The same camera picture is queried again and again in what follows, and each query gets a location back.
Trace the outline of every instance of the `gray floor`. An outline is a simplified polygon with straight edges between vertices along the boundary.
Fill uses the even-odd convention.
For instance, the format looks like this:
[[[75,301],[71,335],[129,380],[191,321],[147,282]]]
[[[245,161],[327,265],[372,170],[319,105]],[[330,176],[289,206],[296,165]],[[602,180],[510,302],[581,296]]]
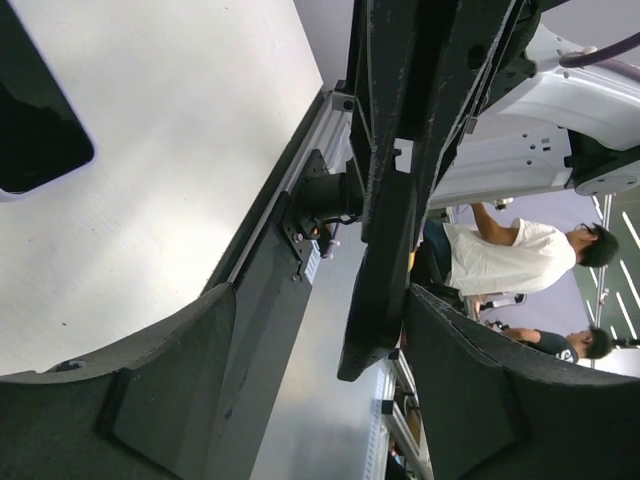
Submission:
[[[336,371],[364,245],[341,231],[334,260],[316,278],[252,480],[362,479],[379,369],[353,384]]]

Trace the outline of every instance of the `fluorescent light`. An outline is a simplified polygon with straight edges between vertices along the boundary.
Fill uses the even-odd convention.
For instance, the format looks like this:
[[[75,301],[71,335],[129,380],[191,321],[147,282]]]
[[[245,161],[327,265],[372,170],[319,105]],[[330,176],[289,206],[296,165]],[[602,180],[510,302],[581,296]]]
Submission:
[[[587,300],[587,310],[589,310],[589,316],[591,317],[591,323],[596,323],[596,317],[593,316],[593,310],[591,309],[591,304],[589,300]]]
[[[636,303],[638,304],[638,308],[640,308],[640,295],[638,295],[638,291],[636,290],[636,286],[633,284],[633,280],[631,280],[631,275],[629,275],[629,270],[627,270],[627,266],[624,264],[622,260],[620,260],[620,266],[622,267],[622,273],[627,279],[627,283],[629,284],[629,288],[631,289],[631,293],[633,294],[633,298],[636,299]]]
[[[598,212],[598,216],[600,217],[600,220],[603,220],[604,215],[602,215],[602,210],[600,210],[600,202],[596,197],[591,197],[591,199],[593,200],[593,204],[596,206],[596,212]]]
[[[627,325],[629,325],[629,330],[631,330],[631,336],[637,339],[638,336],[636,335],[636,329],[633,328],[633,324],[631,323],[631,319],[629,318],[629,313],[627,312],[627,308],[624,306],[624,302],[622,301],[620,292],[616,292],[616,298],[618,299],[618,303],[620,304],[620,310],[622,310],[622,315],[624,316],[624,319],[627,321]]]
[[[638,246],[638,248],[640,248],[640,237],[638,237],[636,229],[633,228],[633,225],[631,225],[631,220],[629,220],[629,215],[627,215],[627,212],[622,212],[622,219],[624,220],[624,223],[627,224],[627,228],[631,232],[631,236],[633,237],[633,239],[636,241],[636,245]]]
[[[596,277],[596,272],[591,267],[589,267],[589,272],[591,273],[591,278],[593,278],[593,283],[595,283],[596,287],[597,287],[598,286],[598,278]]]

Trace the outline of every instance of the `black cable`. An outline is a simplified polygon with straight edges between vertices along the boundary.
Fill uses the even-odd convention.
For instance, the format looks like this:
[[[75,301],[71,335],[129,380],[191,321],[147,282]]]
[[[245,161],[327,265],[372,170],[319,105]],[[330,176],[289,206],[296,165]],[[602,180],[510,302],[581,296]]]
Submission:
[[[593,53],[569,53],[560,57],[560,66],[565,68],[582,68],[588,67],[596,63],[610,60],[618,55],[627,53],[629,50],[640,47],[640,32],[631,35],[624,40],[620,40],[613,45],[609,45],[602,50],[596,50]]]

